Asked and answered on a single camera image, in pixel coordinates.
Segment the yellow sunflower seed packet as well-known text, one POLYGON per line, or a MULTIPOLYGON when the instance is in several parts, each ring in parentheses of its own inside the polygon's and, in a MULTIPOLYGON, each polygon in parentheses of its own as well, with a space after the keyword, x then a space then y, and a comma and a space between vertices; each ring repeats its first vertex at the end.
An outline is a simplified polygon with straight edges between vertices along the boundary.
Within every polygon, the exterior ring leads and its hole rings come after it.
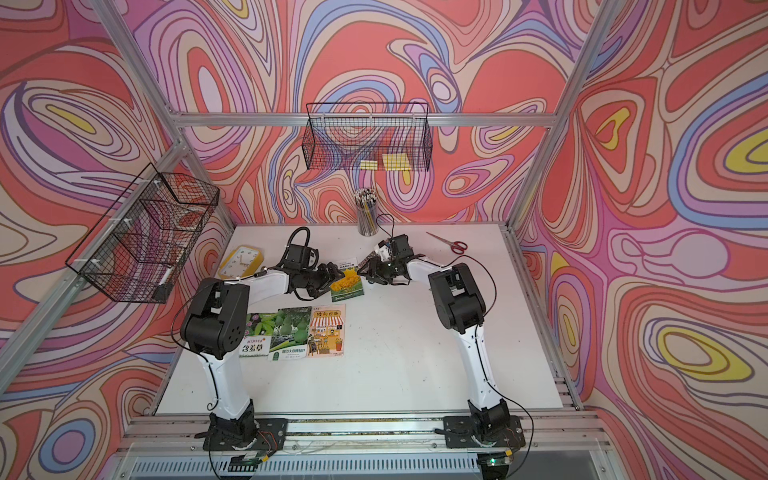
POLYGON ((357 273, 358 263, 354 259, 341 262, 338 265, 343 277, 331 285, 331 300, 343 302, 364 295, 361 277, 357 273))

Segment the orange shop seed packet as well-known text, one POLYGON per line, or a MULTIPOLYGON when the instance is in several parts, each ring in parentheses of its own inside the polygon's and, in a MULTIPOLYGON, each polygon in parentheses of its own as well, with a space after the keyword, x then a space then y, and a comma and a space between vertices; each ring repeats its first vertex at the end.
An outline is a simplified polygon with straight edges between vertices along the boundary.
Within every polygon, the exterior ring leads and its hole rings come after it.
POLYGON ((307 342, 310 358, 343 355, 346 333, 345 318, 345 304, 312 308, 307 342))

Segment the dark green melon seed packet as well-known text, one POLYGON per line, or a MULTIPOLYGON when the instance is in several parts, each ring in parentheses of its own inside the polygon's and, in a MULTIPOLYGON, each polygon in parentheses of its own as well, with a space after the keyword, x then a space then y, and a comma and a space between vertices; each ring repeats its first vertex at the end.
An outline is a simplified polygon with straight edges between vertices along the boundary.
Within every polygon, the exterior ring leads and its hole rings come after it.
POLYGON ((285 308, 277 312, 268 355, 271 361, 298 360, 307 356, 311 316, 312 308, 309 306, 285 308))

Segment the green mimosa seed packet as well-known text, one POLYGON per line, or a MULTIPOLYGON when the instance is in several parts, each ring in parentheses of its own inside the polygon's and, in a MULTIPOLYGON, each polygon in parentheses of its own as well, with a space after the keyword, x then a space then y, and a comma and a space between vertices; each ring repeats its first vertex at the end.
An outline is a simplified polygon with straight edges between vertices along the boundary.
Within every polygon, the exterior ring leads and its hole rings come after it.
POLYGON ((266 357, 269 354, 277 317, 277 313, 253 313, 249 316, 240 344, 240 357, 266 357))

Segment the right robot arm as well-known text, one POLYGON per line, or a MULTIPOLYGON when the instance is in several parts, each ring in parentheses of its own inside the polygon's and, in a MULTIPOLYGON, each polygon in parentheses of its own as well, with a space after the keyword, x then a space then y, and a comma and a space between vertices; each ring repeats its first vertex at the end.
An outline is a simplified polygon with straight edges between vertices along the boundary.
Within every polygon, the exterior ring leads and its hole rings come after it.
POLYGON ((427 285, 438 319, 454 334, 469 381, 469 433, 481 446, 490 446, 508 432, 512 416, 506 398, 496 388, 484 339, 488 307, 468 265, 440 265, 416 254, 405 234, 381 241, 357 266, 371 284, 427 285))

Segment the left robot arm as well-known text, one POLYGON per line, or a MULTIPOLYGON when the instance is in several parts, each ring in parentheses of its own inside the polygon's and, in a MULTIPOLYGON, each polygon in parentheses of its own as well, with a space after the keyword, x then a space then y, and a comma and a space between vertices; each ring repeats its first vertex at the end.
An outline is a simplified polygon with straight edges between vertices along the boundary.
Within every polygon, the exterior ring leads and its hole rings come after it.
POLYGON ((321 263, 315 249, 288 245, 274 267, 236 281, 202 281, 184 317, 180 336, 186 349, 201 359, 213 394, 208 430, 199 435, 205 451, 254 450, 258 443, 269 452, 282 448, 260 426, 244 386, 239 350, 246 336, 248 307, 301 290, 316 299, 343 277, 335 264, 321 263))

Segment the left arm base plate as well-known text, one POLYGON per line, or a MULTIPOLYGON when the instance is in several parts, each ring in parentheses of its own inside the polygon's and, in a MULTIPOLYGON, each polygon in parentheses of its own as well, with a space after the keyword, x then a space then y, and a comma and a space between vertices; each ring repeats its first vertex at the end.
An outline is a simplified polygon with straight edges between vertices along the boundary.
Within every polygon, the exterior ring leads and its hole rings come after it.
POLYGON ((288 427, 287 418, 258 418, 250 431, 236 432, 233 426, 211 425, 204 436, 206 452, 263 451, 283 449, 288 427))

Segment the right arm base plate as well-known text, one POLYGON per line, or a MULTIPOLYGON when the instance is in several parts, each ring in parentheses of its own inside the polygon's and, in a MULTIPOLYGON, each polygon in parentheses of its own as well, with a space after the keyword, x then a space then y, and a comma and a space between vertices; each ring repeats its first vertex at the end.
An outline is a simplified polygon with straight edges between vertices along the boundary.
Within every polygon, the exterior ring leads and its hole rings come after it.
POLYGON ((444 437, 449 449, 503 448, 515 452, 527 445, 520 418, 515 415, 508 417, 505 426, 483 438, 475 432, 469 416, 446 416, 442 427, 434 432, 444 437))

